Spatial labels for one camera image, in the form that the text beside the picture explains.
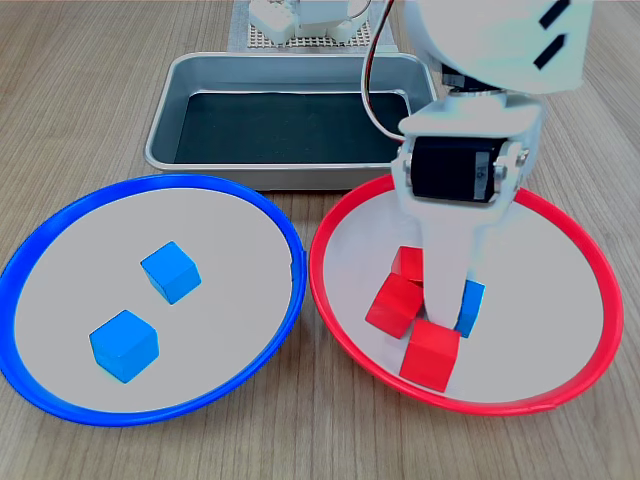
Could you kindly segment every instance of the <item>blue rim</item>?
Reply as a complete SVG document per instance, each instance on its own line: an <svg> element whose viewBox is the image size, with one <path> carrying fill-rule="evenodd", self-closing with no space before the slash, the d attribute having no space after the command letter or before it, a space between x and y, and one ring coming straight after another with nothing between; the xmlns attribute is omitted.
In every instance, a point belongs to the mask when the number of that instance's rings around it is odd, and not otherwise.
<svg viewBox="0 0 640 480"><path fill-rule="evenodd" d="M225 384L188 402L142 413L108 413L78 407L45 390L26 369L15 342L15 314L22 289L45 250L71 224L87 213L131 195L168 188L200 188L241 198L268 215L280 228L291 250L293 288L289 308L267 347ZM18 248L0 277L0 370L27 401L56 417L100 427L127 427L160 422L193 412L246 382L278 351L300 314L307 283L306 252L290 220L261 194L237 183L199 174L161 174L117 183L83 197L44 222Z"/></svg>

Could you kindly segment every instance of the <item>red rim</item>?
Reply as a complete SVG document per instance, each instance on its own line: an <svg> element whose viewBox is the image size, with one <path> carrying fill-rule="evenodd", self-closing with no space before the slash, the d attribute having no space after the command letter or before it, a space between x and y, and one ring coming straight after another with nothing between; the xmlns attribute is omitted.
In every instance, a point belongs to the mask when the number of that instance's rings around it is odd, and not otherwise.
<svg viewBox="0 0 640 480"><path fill-rule="evenodd" d="M538 195L524 189L517 194L516 202L542 215L562 230L583 253L596 276L602 295L604 327L598 347L587 365L571 380L550 392L518 402L486 404L452 400L422 390L383 370L362 353L344 332L329 305L324 287L324 257L329 239L340 222L364 202L393 188L391 175L386 175L345 195L324 218L311 245L309 279L314 300L333 336L358 364L387 385L409 397L447 410L484 416L524 415L552 410L581 395L606 372L620 346L624 323L622 295L613 269L598 245L571 217Z"/></svg>

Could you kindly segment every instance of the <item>tray rim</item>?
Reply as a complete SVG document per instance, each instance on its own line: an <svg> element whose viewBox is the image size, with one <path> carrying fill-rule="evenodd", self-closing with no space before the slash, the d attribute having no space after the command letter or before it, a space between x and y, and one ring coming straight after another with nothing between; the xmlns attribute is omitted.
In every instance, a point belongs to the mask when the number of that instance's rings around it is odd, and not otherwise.
<svg viewBox="0 0 640 480"><path fill-rule="evenodd" d="M70 225L88 213L122 198L154 190L199 188L233 195L259 208L280 229L291 252L289 307L267 346L243 370L208 393L171 407L114 413L74 405L50 393L31 376L15 342L15 314L28 277L44 251ZM306 295L307 255L291 221L271 200L231 180L199 174L157 174L108 185L74 201L45 220L16 249L0 276L0 372L25 400L62 420L97 426L130 427L186 415L228 395L255 375L277 353L293 329Z"/></svg>
<svg viewBox="0 0 640 480"><path fill-rule="evenodd" d="M362 163L362 164L352 164L352 163L314 163L314 164L233 164L233 163L219 163L219 164L198 164L198 163L184 163L184 164L176 164L176 163L163 163L158 161L152 152L153 144L155 143L156 135L158 133L158 126L160 124L160 120L162 117L162 112L164 110L163 106L167 101L167 96L169 94L169 89L172 85L173 78L175 76L176 70L179 65L187 60L191 60L194 58L357 58L362 59L364 61L364 54L357 53L275 53L275 52L237 52L237 53L229 53L229 52L197 52L197 53L187 53L185 55L181 55L171 62L169 66L169 70L164 82L164 86L162 88L162 93L160 95L160 99L158 100L158 104L156 107L155 114L153 116L153 121L151 123L151 127L149 129L149 134L147 137L147 141L144 146L144 158L146 162L151 165L153 168L164 171L164 172L211 172L215 174L215 172L277 172L277 171L297 171L297 172L305 172L305 171L344 171L344 170L374 170L380 171L381 173L386 173L389 170L388 163ZM380 52L376 54L376 58L403 58L406 60L410 60L416 63L422 70L425 78L427 79L427 88L431 94L432 101L436 100L437 90L435 88L435 83L433 81L433 77L427 65L425 65L418 57L415 55L411 55L408 53L400 53L400 52ZM276 93L299 93L297 91L279 91ZM359 93L359 90L354 90L353 92L340 92L340 93Z"/></svg>
<svg viewBox="0 0 640 480"><path fill-rule="evenodd" d="M624 329L622 294L613 268L595 241L575 220L547 200L526 189L518 191L515 201L538 213L569 237L591 266L602 296L603 331L596 351L580 372L559 387L534 397L515 402L477 403L454 400L423 390L399 375L387 372L367 357L351 341L331 309L324 288L324 256L333 232L351 211L394 188L391 175L384 175L349 192L324 217L310 249L310 287L320 316L337 342L356 363L386 385L415 400L445 410L478 416L530 415L554 410L586 392L604 375L615 359Z"/></svg>

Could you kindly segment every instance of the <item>red cube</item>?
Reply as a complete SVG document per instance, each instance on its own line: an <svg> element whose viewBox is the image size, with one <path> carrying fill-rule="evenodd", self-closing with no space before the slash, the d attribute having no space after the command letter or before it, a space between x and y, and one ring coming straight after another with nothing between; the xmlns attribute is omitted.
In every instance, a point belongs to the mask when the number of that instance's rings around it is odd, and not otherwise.
<svg viewBox="0 0 640 480"><path fill-rule="evenodd" d="M418 320L411 333L400 376L444 392L458 358L459 344L459 332Z"/></svg>
<svg viewBox="0 0 640 480"><path fill-rule="evenodd" d="M396 338L402 338L423 304L422 287L391 273L378 292L366 320Z"/></svg>
<svg viewBox="0 0 640 480"><path fill-rule="evenodd" d="M416 285L423 283L422 249L416 247L400 247L393 260L391 271Z"/></svg>

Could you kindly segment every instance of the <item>white robot part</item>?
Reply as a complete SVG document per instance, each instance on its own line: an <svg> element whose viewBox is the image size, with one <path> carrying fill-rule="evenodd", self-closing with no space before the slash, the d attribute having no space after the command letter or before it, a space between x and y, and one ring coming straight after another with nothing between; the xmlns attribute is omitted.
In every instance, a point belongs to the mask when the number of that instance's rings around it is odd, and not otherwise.
<svg viewBox="0 0 640 480"><path fill-rule="evenodd" d="M285 45L293 38L316 37L329 37L343 44L368 19L368 8L356 17L351 16L354 6L362 12L360 3L360 0L252 0L249 21L276 45Z"/></svg>
<svg viewBox="0 0 640 480"><path fill-rule="evenodd" d="M484 229L507 212L523 178L535 163L543 107L524 95L490 92L449 96L400 124L405 136L391 164L395 190L405 213L420 224L424 253L424 300L430 321L454 328L467 279L482 254ZM505 139L495 161L496 194L488 204L431 200L414 196L409 172L419 137Z"/></svg>
<svg viewBox="0 0 640 480"><path fill-rule="evenodd" d="M531 94L582 83L593 0L406 0L416 54Z"/></svg>
<svg viewBox="0 0 640 480"><path fill-rule="evenodd" d="M296 32L294 14L286 3L252 0L249 22L276 45L284 45Z"/></svg>

